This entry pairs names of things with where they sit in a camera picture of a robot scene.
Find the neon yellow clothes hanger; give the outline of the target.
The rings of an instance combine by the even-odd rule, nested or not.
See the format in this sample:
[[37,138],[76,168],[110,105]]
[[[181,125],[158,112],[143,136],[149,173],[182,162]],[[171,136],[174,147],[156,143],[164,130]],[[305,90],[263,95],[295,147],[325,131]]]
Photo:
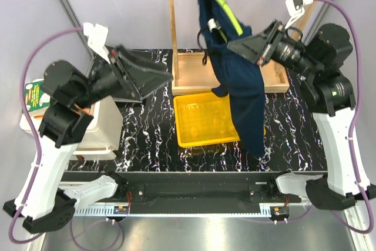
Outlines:
[[237,19],[226,0],[197,0],[199,23],[207,36],[219,44],[238,39],[246,34],[244,25]]

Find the navy blue shorts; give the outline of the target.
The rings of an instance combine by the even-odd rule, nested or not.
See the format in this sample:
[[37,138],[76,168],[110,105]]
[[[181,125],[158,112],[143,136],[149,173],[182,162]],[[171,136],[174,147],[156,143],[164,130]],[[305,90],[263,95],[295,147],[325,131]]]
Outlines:
[[[251,26],[245,25],[244,23],[242,24],[246,29],[246,34],[238,39],[252,35]],[[219,41],[212,41],[207,37],[208,35],[209,33],[202,30],[200,26],[197,36],[204,38],[207,49],[202,62],[211,62],[216,79],[220,84],[211,91],[218,97],[233,95],[239,98],[263,98],[264,106],[265,88],[260,68],[234,52],[228,50],[228,43],[219,44]],[[264,155],[264,146],[263,151],[260,154],[250,151],[248,151],[248,153],[252,156],[260,158]]]

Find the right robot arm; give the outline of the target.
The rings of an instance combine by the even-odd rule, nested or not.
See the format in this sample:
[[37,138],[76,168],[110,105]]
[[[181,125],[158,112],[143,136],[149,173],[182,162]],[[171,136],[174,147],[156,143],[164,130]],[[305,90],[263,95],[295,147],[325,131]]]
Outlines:
[[281,173],[267,186],[268,198],[279,202],[296,195],[318,209],[335,211],[350,208],[357,200],[375,198],[375,186],[355,156],[358,145],[350,128],[356,104],[353,85],[340,70],[353,51],[347,30],[324,24],[303,44],[291,38],[280,21],[273,21],[257,35],[230,41],[227,48],[256,65],[274,61],[302,75],[301,94],[323,143],[327,172],[318,176]]

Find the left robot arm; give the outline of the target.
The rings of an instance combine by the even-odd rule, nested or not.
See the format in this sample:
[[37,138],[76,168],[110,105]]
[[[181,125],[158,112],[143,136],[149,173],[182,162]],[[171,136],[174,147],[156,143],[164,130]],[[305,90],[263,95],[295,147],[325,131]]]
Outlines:
[[172,79],[163,65],[124,46],[111,50],[107,62],[90,76],[68,61],[52,62],[41,84],[52,103],[36,131],[36,156],[19,196],[5,202],[4,211],[14,219],[23,217],[23,227],[38,234],[63,228],[76,211],[99,200],[123,200],[127,180],[113,171],[74,189],[59,187],[66,164],[93,120],[86,109],[118,91],[142,101]]

